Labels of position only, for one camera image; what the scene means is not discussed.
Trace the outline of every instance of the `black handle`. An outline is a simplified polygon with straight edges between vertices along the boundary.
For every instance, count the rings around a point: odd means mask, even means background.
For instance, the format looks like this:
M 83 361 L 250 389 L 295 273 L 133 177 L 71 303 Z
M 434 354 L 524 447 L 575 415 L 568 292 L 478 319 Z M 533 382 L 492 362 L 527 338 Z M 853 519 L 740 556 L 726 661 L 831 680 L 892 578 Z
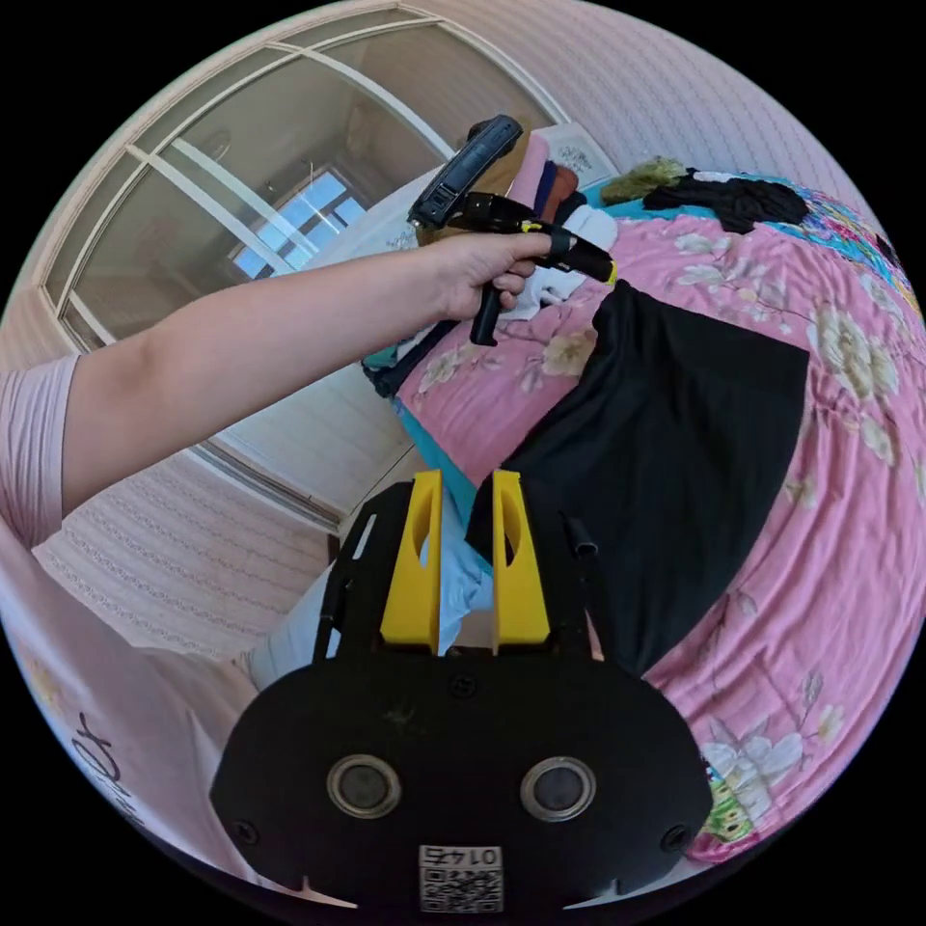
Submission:
M 470 332 L 470 341 L 482 347 L 494 347 L 498 342 L 493 337 L 499 312 L 502 310 L 502 294 L 487 283 L 482 288 L 482 304 L 479 314 L 473 321 L 473 330 Z

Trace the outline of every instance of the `pink comforter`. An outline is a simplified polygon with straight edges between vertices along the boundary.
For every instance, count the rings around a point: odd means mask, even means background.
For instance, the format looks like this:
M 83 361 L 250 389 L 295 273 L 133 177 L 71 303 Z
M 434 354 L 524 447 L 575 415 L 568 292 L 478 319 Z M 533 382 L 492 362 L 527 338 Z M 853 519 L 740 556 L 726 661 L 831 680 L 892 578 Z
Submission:
M 832 785 L 912 653 L 926 613 L 926 333 L 865 267 L 768 226 L 622 221 L 613 255 L 658 299 L 810 352 L 801 437 L 755 548 L 647 676 L 712 766 L 715 812 L 690 854 L 721 861 Z M 501 326 L 495 348 L 460 326 L 399 398 L 481 483 L 577 383 L 605 294 L 587 282 Z

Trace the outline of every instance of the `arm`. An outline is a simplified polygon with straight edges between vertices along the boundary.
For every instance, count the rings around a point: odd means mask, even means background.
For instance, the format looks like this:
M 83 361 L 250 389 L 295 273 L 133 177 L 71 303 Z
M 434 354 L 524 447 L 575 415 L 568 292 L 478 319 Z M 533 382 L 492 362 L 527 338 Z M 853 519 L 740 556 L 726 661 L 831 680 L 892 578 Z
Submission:
M 503 306 L 546 235 L 458 235 L 196 300 L 81 358 L 65 419 L 65 513 L 336 369 L 441 318 L 470 318 L 488 281 Z

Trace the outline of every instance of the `camera lens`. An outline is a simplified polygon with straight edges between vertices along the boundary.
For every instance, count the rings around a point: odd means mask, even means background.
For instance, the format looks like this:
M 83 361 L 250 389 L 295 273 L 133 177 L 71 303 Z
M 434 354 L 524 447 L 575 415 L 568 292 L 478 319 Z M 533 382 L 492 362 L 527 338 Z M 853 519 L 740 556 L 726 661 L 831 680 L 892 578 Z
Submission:
M 556 756 L 538 762 L 521 782 L 524 809 L 544 823 L 579 816 L 595 796 L 595 776 L 579 759 Z
M 401 798 L 398 775 L 373 755 L 348 755 L 328 774 L 328 796 L 337 807 L 365 820 L 394 810 Z

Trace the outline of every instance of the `pink t-shirt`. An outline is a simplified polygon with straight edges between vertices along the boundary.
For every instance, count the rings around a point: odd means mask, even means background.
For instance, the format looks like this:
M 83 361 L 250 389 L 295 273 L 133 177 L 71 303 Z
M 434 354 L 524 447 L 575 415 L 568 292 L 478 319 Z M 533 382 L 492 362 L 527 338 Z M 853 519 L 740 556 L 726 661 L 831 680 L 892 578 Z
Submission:
M 244 669 L 131 646 L 31 553 L 61 528 L 76 363 L 0 373 L 0 615 L 11 648 L 58 740 L 121 813 L 200 861 L 282 890 L 238 854 L 208 799 L 225 743 L 257 694 Z

